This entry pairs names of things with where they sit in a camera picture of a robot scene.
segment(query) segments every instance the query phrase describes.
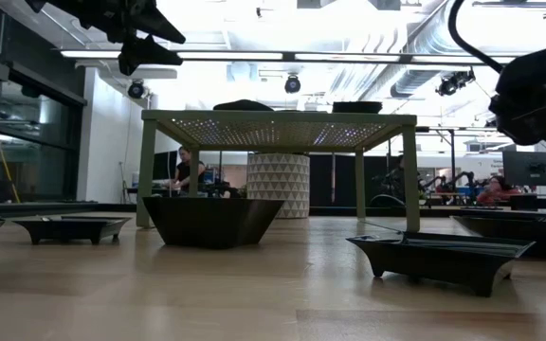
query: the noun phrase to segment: perforated tabletop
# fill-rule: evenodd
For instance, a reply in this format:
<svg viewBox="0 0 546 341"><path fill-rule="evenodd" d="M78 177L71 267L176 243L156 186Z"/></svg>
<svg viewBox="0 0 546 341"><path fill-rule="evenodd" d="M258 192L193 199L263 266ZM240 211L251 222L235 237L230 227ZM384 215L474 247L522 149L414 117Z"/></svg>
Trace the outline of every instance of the perforated tabletop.
<svg viewBox="0 0 546 341"><path fill-rule="evenodd" d="M151 110L142 118L201 151L367 151L416 125L415 116L304 112Z"/></svg>

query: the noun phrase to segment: ceiling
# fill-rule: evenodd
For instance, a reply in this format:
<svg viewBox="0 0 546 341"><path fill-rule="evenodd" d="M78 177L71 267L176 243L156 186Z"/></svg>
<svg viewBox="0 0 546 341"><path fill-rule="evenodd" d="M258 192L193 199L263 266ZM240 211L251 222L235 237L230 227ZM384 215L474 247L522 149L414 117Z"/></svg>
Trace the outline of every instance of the ceiling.
<svg viewBox="0 0 546 341"><path fill-rule="evenodd" d="M182 50L276 50L351 53L463 53L447 32L446 0L401 0L401 10L379 10L369 0L166 0L158 8L187 37ZM262 18L256 15L261 8ZM60 49L119 49L97 29L50 6L33 13L25 1L0 0L0 8ZM488 53L521 55L546 47L546 9L475 7L459 17L464 38ZM127 79L117 65L93 61L120 91ZM277 109L328 110L338 100L381 100L384 113L416 114L421 125L483 126L498 76L474 69L477 82L452 97L435 93L448 67L339 63L184 63L172 74L146 80L159 95L209 109L236 99L256 99ZM288 74L300 77L287 95Z"/></svg>

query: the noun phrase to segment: black shirt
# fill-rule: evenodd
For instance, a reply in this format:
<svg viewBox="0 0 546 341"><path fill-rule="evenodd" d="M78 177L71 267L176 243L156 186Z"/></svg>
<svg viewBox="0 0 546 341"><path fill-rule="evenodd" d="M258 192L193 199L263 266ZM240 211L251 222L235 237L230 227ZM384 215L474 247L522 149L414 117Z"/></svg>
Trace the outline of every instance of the black shirt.
<svg viewBox="0 0 546 341"><path fill-rule="evenodd" d="M199 164L203 165L203 166L206 166L201 161L199 161ZM188 178L189 176L191 176L191 166L189 166L189 164L181 162L181 163L178 164L178 166L176 166L176 169L178 170L178 179L177 179L178 181L183 181L186 178ZM203 184L204 183L204 175L205 175L205 172L202 172L201 174L199 174L199 177L197 178L197 183L198 184ZM183 186L182 190L189 191L189 184L187 184L186 186Z"/></svg>

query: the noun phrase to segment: white patterned column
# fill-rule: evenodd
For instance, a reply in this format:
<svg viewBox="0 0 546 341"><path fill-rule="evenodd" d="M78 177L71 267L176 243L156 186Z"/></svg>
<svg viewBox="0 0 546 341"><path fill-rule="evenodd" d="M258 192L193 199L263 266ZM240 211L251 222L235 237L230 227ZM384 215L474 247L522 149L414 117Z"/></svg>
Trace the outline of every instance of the white patterned column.
<svg viewBox="0 0 546 341"><path fill-rule="evenodd" d="M284 200L277 218L309 217L310 159L284 153L251 154L247 198Z"/></svg>

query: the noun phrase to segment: floor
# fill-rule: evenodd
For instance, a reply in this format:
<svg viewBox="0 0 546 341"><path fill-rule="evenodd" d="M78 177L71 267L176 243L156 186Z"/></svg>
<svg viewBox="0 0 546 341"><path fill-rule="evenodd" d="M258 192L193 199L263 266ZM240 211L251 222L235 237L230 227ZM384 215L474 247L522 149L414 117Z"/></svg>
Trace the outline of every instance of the floor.
<svg viewBox="0 0 546 341"><path fill-rule="evenodd" d="M422 225L463 233L449 219ZM520 261L491 298L396 274L373 279L344 238L374 230L346 218L277 221L259 246L206 251L166 247L134 221L118 244L99 246L33 246L8 223L0 341L546 340L546 262Z"/></svg>

